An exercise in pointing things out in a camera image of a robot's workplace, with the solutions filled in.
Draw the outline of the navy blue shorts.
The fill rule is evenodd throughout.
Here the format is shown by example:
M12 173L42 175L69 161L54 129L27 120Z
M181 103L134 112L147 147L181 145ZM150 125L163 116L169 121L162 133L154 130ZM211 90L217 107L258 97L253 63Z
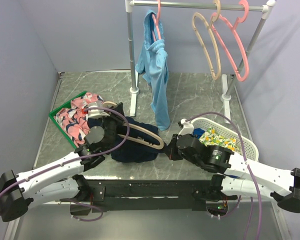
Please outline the navy blue shorts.
M154 133L155 135L159 136L159 129L157 126L135 121L132 117L129 116L127 116L126 119L130 124L144 128ZM101 123L102 121L100 119L89 118L87 125L89 128L92 128L96 126L101 126ZM125 135L126 131L127 131L126 126L121 125L117 127L117 133L121 135ZM146 133L143 133L134 128L130 128L129 136L132 138L143 139L144 141L148 143L152 143L154 145L160 144L159 141L156 140L155 138L151 136L147 136ZM121 141L122 138L120 136L117 136L114 145L117 146ZM116 150L112 151L110 154L111 154L111 158L117 162L143 163L143 162L149 162L155 160L158 154L163 152L164 151L162 149L155 149L127 139L120 148L117 148Z

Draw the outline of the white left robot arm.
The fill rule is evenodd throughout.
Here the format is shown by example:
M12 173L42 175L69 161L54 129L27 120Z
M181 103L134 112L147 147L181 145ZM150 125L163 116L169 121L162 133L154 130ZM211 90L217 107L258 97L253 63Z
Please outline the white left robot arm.
M107 154L117 150L127 140L124 135L115 144L117 127L128 123L123 103L105 102L102 106L83 109L101 119L101 125L88 134L92 139L66 156L26 172L12 170L0 177L0 217L10 222L23 216L30 208L52 202L69 201L82 205L91 199L93 191L83 173L100 165Z

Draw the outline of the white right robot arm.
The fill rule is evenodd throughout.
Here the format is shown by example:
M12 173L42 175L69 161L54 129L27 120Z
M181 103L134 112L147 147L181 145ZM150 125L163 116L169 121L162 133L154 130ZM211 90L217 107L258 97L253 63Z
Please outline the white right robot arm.
M206 146L192 134L174 134L164 153L172 161L184 159L213 174L208 187L199 192L207 201L252 197L300 214L300 168L285 170L244 159L228 148Z

